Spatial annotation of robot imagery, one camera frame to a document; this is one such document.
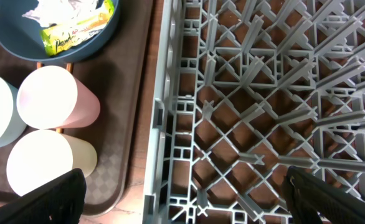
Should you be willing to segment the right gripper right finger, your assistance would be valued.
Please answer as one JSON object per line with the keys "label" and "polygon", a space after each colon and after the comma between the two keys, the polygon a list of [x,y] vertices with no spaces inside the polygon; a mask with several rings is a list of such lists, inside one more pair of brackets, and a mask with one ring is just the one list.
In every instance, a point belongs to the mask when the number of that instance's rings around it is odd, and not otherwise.
{"label": "right gripper right finger", "polygon": [[284,177],[283,198],[295,223],[365,223],[365,203],[295,166]]}

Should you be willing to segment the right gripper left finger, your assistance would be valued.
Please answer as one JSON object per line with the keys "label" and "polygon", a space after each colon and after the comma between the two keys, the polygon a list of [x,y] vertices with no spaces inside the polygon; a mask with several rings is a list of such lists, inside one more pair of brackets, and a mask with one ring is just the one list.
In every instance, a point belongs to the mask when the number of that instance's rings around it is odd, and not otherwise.
{"label": "right gripper left finger", "polygon": [[78,224],[86,181],[76,168],[0,207],[0,224]]}

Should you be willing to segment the pale green plastic cup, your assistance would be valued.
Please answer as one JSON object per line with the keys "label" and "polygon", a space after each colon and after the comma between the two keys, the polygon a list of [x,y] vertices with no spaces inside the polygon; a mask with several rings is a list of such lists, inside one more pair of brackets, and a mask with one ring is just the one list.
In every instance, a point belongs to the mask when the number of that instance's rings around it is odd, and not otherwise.
{"label": "pale green plastic cup", "polygon": [[23,196],[79,168],[88,177],[97,165],[97,152],[87,141],[48,129],[33,131],[13,147],[6,175],[12,190]]}

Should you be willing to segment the pink plastic cup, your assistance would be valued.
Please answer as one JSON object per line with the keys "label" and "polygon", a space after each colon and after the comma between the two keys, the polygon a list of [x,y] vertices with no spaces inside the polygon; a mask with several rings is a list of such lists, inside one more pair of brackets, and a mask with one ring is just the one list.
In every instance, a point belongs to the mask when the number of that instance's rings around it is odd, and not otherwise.
{"label": "pink plastic cup", "polygon": [[54,65],[34,70],[17,93],[22,120],[36,129],[83,128],[100,114],[100,102],[68,70]]}

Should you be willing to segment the yellow green snack wrapper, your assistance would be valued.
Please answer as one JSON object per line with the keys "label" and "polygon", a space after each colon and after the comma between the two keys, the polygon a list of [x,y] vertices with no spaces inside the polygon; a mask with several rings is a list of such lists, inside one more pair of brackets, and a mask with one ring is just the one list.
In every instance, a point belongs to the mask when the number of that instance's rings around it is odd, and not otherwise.
{"label": "yellow green snack wrapper", "polygon": [[46,54],[51,57],[91,39],[106,27],[114,11],[113,2],[104,0],[90,16],[41,30]]}

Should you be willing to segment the white napkin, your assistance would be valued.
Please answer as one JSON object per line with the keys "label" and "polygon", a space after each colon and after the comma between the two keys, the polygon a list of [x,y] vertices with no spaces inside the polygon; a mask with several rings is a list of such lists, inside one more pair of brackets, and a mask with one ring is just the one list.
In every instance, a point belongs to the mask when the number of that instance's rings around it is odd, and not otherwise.
{"label": "white napkin", "polygon": [[41,27],[50,27],[87,16],[97,5],[98,0],[38,0],[37,7],[22,17],[36,21]]}

